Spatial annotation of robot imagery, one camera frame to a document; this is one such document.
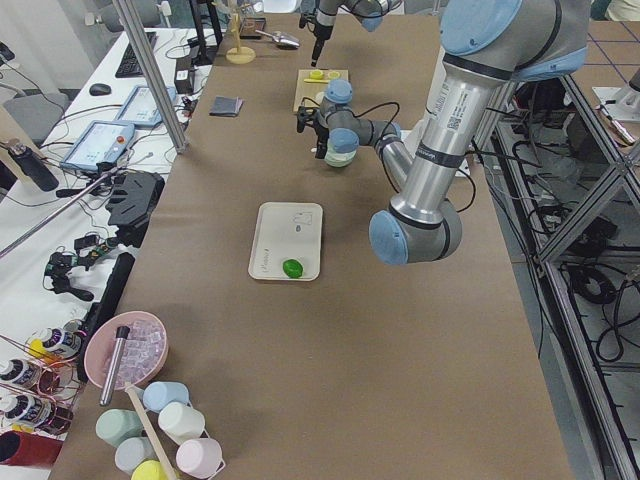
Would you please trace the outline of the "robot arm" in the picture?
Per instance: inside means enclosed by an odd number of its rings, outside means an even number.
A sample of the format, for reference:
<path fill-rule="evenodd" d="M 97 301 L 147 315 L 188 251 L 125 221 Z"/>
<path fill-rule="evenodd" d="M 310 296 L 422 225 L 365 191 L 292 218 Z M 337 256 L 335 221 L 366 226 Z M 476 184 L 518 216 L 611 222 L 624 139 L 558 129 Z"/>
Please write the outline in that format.
<path fill-rule="evenodd" d="M 312 127 L 318 158 L 333 147 L 352 153 L 371 146 L 400 190 L 374 214 L 369 240 L 390 265 L 436 261 L 459 246 L 462 224 L 447 198 L 484 110 L 509 81 L 557 78 L 587 56 L 587 1 L 451 1 L 440 21 L 445 77 L 415 151 L 391 121 L 356 115 L 352 87 L 332 80 L 319 106 L 299 108 L 299 130 Z"/>
<path fill-rule="evenodd" d="M 314 8 L 300 14 L 299 27 L 309 29 L 315 44 L 311 66 L 316 67 L 325 43 L 331 38 L 340 10 L 351 14 L 368 32 L 376 30 L 383 18 L 402 4 L 401 0 L 320 0 Z"/>

